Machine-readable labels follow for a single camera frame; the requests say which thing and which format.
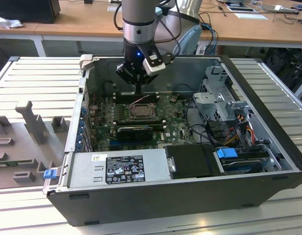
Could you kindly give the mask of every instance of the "yellow wire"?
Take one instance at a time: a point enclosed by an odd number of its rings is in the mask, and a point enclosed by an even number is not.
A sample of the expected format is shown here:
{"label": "yellow wire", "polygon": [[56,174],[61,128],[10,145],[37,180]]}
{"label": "yellow wire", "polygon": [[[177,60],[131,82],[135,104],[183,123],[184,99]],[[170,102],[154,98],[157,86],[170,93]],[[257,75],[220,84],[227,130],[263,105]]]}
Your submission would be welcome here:
{"label": "yellow wire", "polygon": [[237,138],[238,138],[238,135],[235,135],[235,136],[232,137],[230,140],[228,140],[227,142],[225,142],[224,145],[227,145],[227,144],[233,142],[233,141],[234,141],[235,139],[237,139]]}
{"label": "yellow wire", "polygon": [[247,128],[247,130],[250,132],[250,134],[251,134],[251,143],[253,143],[253,130],[251,130],[251,129],[249,129],[249,128]]}

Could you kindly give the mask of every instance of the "metal bracket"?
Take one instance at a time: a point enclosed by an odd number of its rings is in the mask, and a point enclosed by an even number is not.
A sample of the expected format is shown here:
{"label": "metal bracket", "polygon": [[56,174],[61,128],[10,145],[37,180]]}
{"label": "metal bracket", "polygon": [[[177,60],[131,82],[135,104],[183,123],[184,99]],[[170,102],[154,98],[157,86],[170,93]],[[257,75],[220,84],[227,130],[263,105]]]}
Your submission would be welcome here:
{"label": "metal bracket", "polygon": [[227,102],[225,105],[225,109],[228,114],[227,117],[233,118],[235,110],[243,110],[247,106],[248,106],[248,103],[246,101]]}
{"label": "metal bracket", "polygon": [[167,158],[168,169],[171,173],[176,172],[176,166],[173,158]]}
{"label": "metal bracket", "polygon": [[80,69],[82,71],[85,71],[89,68],[91,68],[93,62],[93,55],[92,54],[84,54],[80,56],[80,61],[79,61],[79,65],[80,65]]}
{"label": "metal bracket", "polygon": [[206,69],[206,76],[211,82],[225,82],[228,75],[221,66],[212,66]]}

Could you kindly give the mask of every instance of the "black box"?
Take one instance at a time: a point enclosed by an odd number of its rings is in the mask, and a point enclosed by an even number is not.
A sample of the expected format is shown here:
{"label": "black box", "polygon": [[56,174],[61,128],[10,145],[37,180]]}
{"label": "black box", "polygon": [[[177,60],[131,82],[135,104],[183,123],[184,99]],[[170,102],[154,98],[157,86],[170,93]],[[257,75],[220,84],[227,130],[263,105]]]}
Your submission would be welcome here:
{"label": "black box", "polygon": [[9,20],[52,24],[60,10],[58,0],[0,0],[0,17]]}

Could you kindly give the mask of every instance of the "wooden desk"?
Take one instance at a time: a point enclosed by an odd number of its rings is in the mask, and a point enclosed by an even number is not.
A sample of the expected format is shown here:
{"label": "wooden desk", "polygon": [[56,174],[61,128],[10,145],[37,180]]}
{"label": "wooden desk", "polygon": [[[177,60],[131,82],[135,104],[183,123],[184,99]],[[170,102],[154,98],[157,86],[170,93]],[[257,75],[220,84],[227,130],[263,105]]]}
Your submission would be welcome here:
{"label": "wooden desk", "polygon": [[38,27],[39,23],[23,23],[23,27],[19,28],[2,28],[0,27],[0,33],[17,33],[17,34],[34,34],[34,30]]}
{"label": "wooden desk", "polygon": [[[122,37],[113,23],[114,11],[107,11],[108,3],[60,0],[61,12],[54,24],[39,24],[35,29],[41,35]],[[121,12],[117,22],[122,24]]]}
{"label": "wooden desk", "polygon": [[[286,0],[263,0],[268,4],[280,4],[290,8],[295,2]],[[226,45],[233,42],[237,46],[243,46],[245,42],[253,43],[274,43],[274,44],[298,44],[302,46],[302,24],[286,24],[281,20],[275,19],[274,14],[267,14],[262,10],[261,14],[268,20],[252,20],[252,19],[240,19],[234,13],[230,12],[223,3],[219,3],[212,0],[213,4],[220,4],[227,17],[224,16],[221,10],[217,6],[209,4],[202,4],[201,11],[208,12],[221,12],[221,13],[209,13],[213,29],[218,32],[220,45]],[[276,17],[290,22],[284,17],[284,14],[276,14]],[[287,17],[295,19],[302,19],[302,12],[299,15],[287,14]],[[205,22],[208,22],[206,14],[202,15]],[[210,35],[203,33],[201,39],[209,39]]]}
{"label": "wooden desk", "polygon": [[[213,28],[218,32],[218,45],[248,46],[248,47],[290,47],[302,48],[302,24],[285,24],[274,21],[274,14],[263,13],[268,20],[239,19],[234,13],[224,7],[223,3],[216,0],[203,0],[202,11],[210,12]],[[269,4],[281,4],[291,7],[295,2],[286,0],[264,0]],[[225,17],[217,6],[223,6]],[[77,41],[78,50],[81,50],[80,41],[107,41],[121,42],[122,32],[118,31],[113,23],[114,12],[107,11],[109,6],[105,2],[84,4],[83,1],[69,2],[60,0],[61,13],[54,24],[25,23],[23,28],[0,28],[0,38],[31,39],[34,41],[38,54],[46,56],[43,40]],[[277,14],[283,20],[283,14]],[[302,19],[299,15],[290,15]],[[206,14],[202,15],[208,22]],[[121,12],[117,16],[121,25]],[[199,45],[205,46],[211,39],[210,32],[203,31]]]}

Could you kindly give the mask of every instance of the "black plastic cover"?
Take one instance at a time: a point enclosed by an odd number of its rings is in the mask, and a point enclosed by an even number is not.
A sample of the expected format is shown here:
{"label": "black plastic cover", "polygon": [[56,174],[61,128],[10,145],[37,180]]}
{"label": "black plastic cover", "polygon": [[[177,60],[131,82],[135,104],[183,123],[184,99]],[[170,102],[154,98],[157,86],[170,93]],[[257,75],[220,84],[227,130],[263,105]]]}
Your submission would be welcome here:
{"label": "black plastic cover", "polygon": [[219,176],[220,171],[211,148],[206,144],[166,146],[166,155],[173,159],[176,167],[176,172],[171,173],[172,178]]}

